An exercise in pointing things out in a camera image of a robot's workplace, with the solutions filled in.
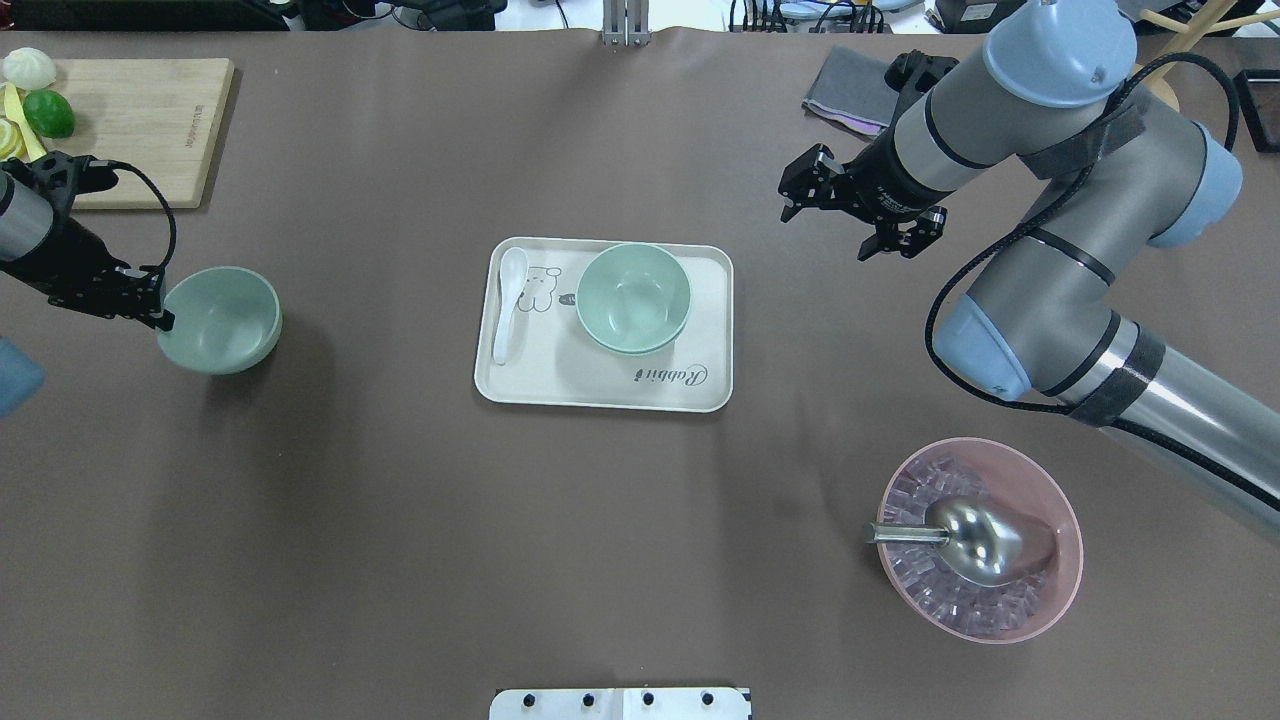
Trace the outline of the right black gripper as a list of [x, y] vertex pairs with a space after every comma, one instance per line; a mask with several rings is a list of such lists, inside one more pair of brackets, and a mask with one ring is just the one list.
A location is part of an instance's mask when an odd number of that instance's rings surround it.
[[[859, 261], [882, 252], [915, 258], [942, 237], [947, 219], [945, 208], [928, 208], [942, 193], [927, 190], [902, 168], [893, 150], [893, 128], [913, 104], [955, 68], [957, 59], [902, 53], [888, 64], [884, 79], [899, 92], [892, 124], [870, 137], [870, 143], [851, 161], [836, 161], [826, 145], [812, 146], [787, 164], [778, 184], [782, 223], [805, 208], [820, 208], [838, 209], [876, 224], [876, 232], [858, 250]], [[910, 227], [899, 227], [913, 218]]]

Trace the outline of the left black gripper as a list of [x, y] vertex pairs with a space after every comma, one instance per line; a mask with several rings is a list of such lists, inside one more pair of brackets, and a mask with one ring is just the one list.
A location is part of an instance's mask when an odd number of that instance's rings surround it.
[[38, 160], [3, 161], [3, 273], [50, 297], [105, 291], [106, 316], [169, 332], [164, 268], [131, 266], [70, 217], [76, 197], [113, 188], [116, 172], [93, 156], [50, 152]]

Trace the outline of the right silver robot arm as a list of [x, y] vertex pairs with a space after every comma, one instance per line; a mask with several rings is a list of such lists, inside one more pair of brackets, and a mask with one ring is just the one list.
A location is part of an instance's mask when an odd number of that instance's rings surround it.
[[973, 259], [950, 314], [931, 309], [931, 360], [984, 401], [1023, 410], [1034, 391], [1042, 413], [1138, 438], [1276, 541], [1277, 414], [1105, 304], [1142, 249], [1194, 240], [1242, 188], [1231, 81], [1190, 53], [1135, 58], [1114, 1], [1025, 3], [963, 61], [901, 55], [890, 126], [851, 161], [824, 145], [792, 161], [782, 220], [845, 211], [874, 229], [860, 259], [911, 258], [941, 236], [945, 197], [1020, 159], [1046, 188]]

